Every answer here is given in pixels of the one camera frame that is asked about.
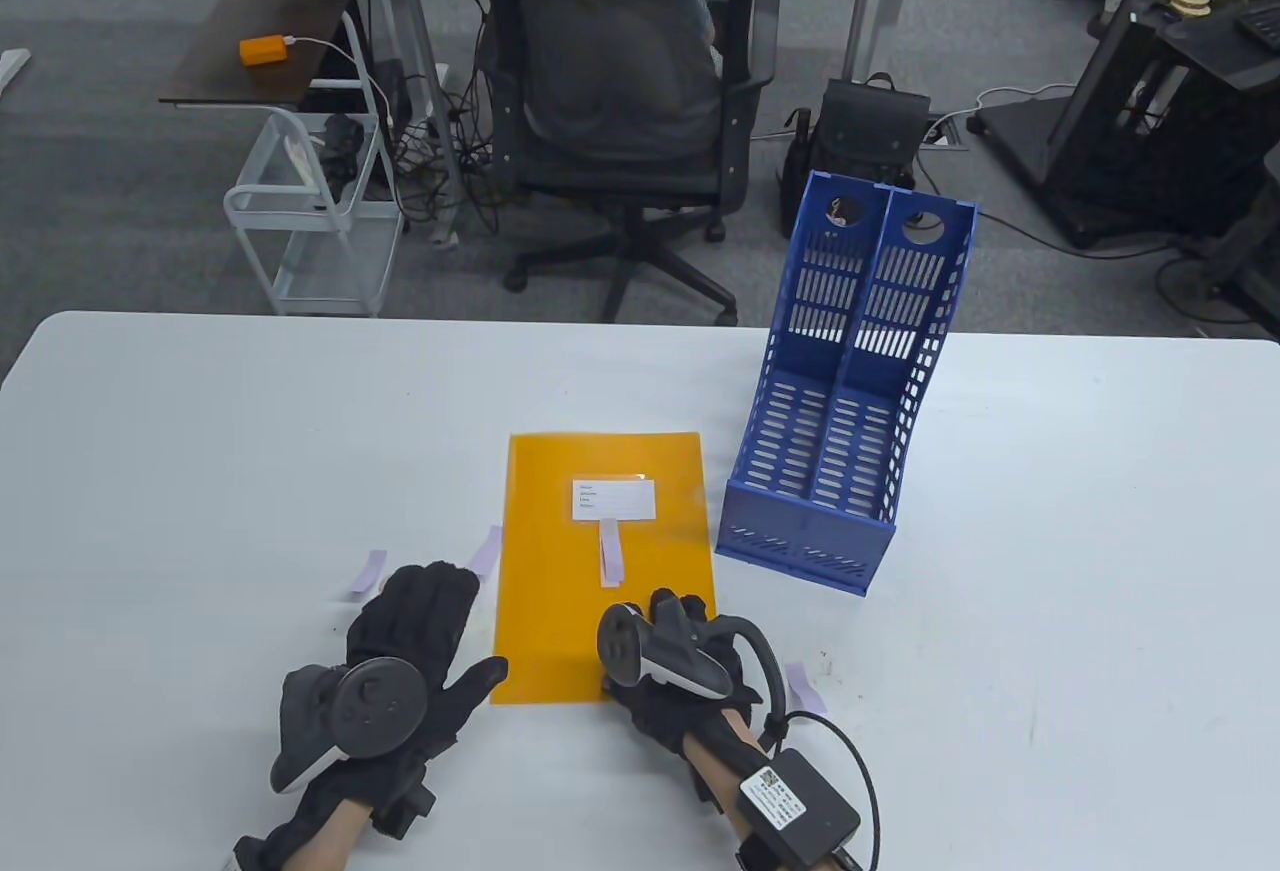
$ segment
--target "glove finger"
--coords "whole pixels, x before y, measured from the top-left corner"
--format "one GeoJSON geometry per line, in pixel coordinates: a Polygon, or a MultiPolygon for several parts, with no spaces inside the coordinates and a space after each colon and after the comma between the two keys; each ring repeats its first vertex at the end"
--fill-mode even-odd
{"type": "Polygon", "coordinates": [[[422,580],[421,607],[416,614],[415,643],[428,670],[428,684],[439,688],[449,672],[471,606],[480,593],[480,579],[472,571],[436,561],[422,580]]]}
{"type": "Polygon", "coordinates": [[[507,658],[498,656],[485,657],[471,665],[438,698],[442,720],[433,720],[431,729],[439,726],[440,737],[444,737],[444,730],[449,735],[456,735],[471,717],[471,712],[484,703],[494,688],[507,680],[509,670],[507,658]]]}
{"type": "Polygon", "coordinates": [[[730,676],[735,681],[741,683],[742,656],[739,655],[737,648],[733,647],[733,638],[731,637],[712,638],[703,646],[703,651],[705,651],[708,656],[714,657],[717,661],[719,661],[721,665],[724,667],[726,671],[730,672],[730,676]]]}
{"type": "Polygon", "coordinates": [[[680,598],[680,603],[685,608],[685,614],[689,615],[690,620],[705,621],[707,620],[707,602],[698,596],[685,596],[680,598]]]}
{"type": "Polygon", "coordinates": [[[631,698],[636,693],[636,689],[618,684],[609,675],[604,675],[604,680],[600,681],[600,689],[608,694],[608,697],[622,704],[622,707],[631,707],[634,703],[631,698]]]}
{"type": "MultiPolygon", "coordinates": [[[[415,564],[398,567],[383,587],[356,615],[347,629],[347,660],[365,660],[396,644],[396,621],[407,610],[407,597],[422,569],[415,564]]],[[[397,653],[397,657],[408,657],[397,653]]]]}
{"type": "Polygon", "coordinates": [[[440,564],[440,561],[429,564],[425,567],[422,565],[412,565],[412,571],[408,571],[407,567],[401,569],[407,571],[407,574],[404,582],[396,589],[396,614],[390,617],[390,637],[397,642],[398,647],[413,655],[420,652],[420,629],[430,619],[431,611],[435,607],[435,593],[439,583],[439,573],[434,570],[436,564],[440,564]]]}
{"type": "Polygon", "coordinates": [[[655,592],[653,592],[653,596],[649,597],[649,620],[650,621],[653,620],[654,611],[658,610],[658,602],[659,601],[667,601],[668,597],[676,597],[676,592],[672,590],[671,588],[658,588],[655,592]]]}

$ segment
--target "office chair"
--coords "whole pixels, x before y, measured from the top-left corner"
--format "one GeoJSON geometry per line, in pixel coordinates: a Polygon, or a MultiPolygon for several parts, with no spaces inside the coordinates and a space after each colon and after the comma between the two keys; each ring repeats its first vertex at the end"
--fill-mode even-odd
{"type": "Polygon", "coordinates": [[[723,240],[721,218],[741,208],[778,0],[489,1],[479,65],[493,87],[494,177],[589,202],[611,225],[521,254],[503,286],[525,291],[536,266],[617,257],[603,322],[648,263],[721,305],[717,324],[736,324],[736,298],[667,243],[699,227],[723,240]]]}

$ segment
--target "black stand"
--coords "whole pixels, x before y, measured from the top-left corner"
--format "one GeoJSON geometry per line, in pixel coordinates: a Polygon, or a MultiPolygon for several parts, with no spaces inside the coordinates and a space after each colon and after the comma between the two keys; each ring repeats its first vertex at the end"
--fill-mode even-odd
{"type": "Polygon", "coordinates": [[[1020,102],[983,108],[970,117],[968,129],[996,152],[1051,219],[1065,240],[1076,248],[1092,248],[1108,237],[1125,237],[1147,231],[1171,231],[1152,227],[1144,218],[1057,193],[1050,179],[1050,143],[1062,111],[1070,99],[1032,99],[1020,102]]]}
{"type": "Polygon", "coordinates": [[[724,287],[710,281],[709,277],[699,272],[698,268],[687,263],[684,257],[668,248],[668,241],[677,240],[682,234],[689,234],[695,228],[703,228],[703,236],[708,241],[723,241],[724,225],[719,213],[713,208],[695,208],[691,211],[671,214],[645,222],[644,209],[636,205],[627,205],[622,209],[622,222],[616,222],[617,231],[609,234],[589,237],[585,241],[562,245],[558,248],[544,248],[529,251],[516,259],[516,266],[507,272],[502,286],[508,291],[525,291],[529,286],[529,269],[552,266],[552,264],[568,264],[575,260],[590,260],[591,257],[618,259],[613,270],[613,281],[609,283],[609,293],[604,298],[604,309],[600,313],[600,322],[613,323],[618,319],[618,309],[622,307],[622,295],[626,295],[627,284],[631,283],[639,264],[652,264],[659,272],[666,272],[676,278],[682,286],[691,287],[699,295],[712,298],[722,306],[722,313],[716,319],[722,327],[735,327],[737,324],[737,300],[724,287]]]}
{"type": "Polygon", "coordinates": [[[1239,33],[1238,10],[1180,20],[1167,0],[1124,0],[1075,94],[983,108],[969,131],[1078,248],[1226,234],[1280,140],[1280,56],[1239,33]]]}

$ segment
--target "white charging cable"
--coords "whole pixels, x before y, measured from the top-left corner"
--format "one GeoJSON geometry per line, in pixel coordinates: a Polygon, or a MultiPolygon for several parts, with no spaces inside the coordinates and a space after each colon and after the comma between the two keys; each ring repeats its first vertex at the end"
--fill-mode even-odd
{"type": "Polygon", "coordinates": [[[1051,88],[1075,88],[1075,85],[1066,83],[1066,81],[1064,81],[1064,83],[1061,85],[1043,85],[1042,88],[1034,88],[1034,90],[1014,88],[1014,86],[1011,85],[1002,85],[1000,86],[1000,88],[987,88],[983,91],[983,94],[979,94],[978,97],[974,100],[973,108],[960,108],[960,111],[947,111],[946,115],[942,115],[941,118],[938,118],[938,120],[934,120],[932,126],[929,126],[929,129],[924,132],[924,140],[920,141],[920,143],[928,143],[932,136],[936,134],[937,129],[942,127],[943,120],[951,120],[951,118],[959,115],[970,115],[970,113],[973,111],[982,111],[982,109],[986,108],[984,104],[982,102],[982,99],[986,99],[988,94],[996,94],[996,91],[1018,91],[1019,94],[1029,94],[1032,95],[1032,97],[1036,97],[1037,94],[1043,94],[1043,91],[1051,88]]]}
{"type": "MultiPolygon", "coordinates": [[[[360,65],[356,61],[356,58],[352,58],[351,53],[343,51],[343,49],[338,47],[337,44],[326,42],[326,40],[320,40],[320,38],[303,38],[302,35],[284,35],[284,44],[297,44],[297,42],[323,44],[325,45],[325,47],[333,47],[335,53],[339,53],[342,54],[343,58],[347,58],[347,61],[351,61],[351,65],[356,68],[357,72],[360,70],[360,65]]],[[[374,85],[374,90],[378,91],[383,97],[384,106],[387,108],[387,126],[389,127],[389,129],[396,129],[396,120],[392,117],[392,102],[387,96],[387,91],[384,91],[381,86],[378,83],[378,81],[374,79],[371,72],[369,74],[369,83],[374,85]]]]}

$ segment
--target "desk leg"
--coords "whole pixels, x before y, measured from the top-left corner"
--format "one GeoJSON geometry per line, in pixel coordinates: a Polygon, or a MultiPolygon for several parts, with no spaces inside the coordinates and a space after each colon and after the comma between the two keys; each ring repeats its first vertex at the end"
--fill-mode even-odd
{"type": "Polygon", "coordinates": [[[891,44],[897,20],[902,14],[904,1],[876,0],[876,12],[873,12],[870,27],[864,42],[859,44],[858,54],[854,59],[852,79],[865,81],[872,74],[872,58],[876,54],[876,49],[881,47],[881,45],[891,44]]]}
{"type": "MultiPolygon", "coordinates": [[[[411,49],[417,54],[421,61],[417,74],[421,76],[420,81],[425,85],[425,90],[421,91],[422,104],[420,108],[415,108],[415,111],[425,111],[426,104],[430,102],[436,134],[452,136],[453,129],[449,126],[448,104],[444,100],[440,81],[435,77],[435,53],[431,49],[431,36],[426,29],[426,13],[422,12],[422,0],[401,1],[404,12],[408,13],[408,27],[406,31],[410,42],[410,47],[401,49],[401,56],[403,59],[411,58],[411,54],[407,54],[411,49]]],[[[445,201],[443,208],[440,208],[439,218],[436,218],[436,227],[431,232],[431,240],[444,243],[452,236],[453,218],[458,211],[458,205],[461,205],[465,184],[462,184],[462,168],[458,167],[458,155],[457,149],[453,147],[453,141],[443,140],[440,147],[444,149],[444,170],[448,174],[448,186],[445,201]]]]}

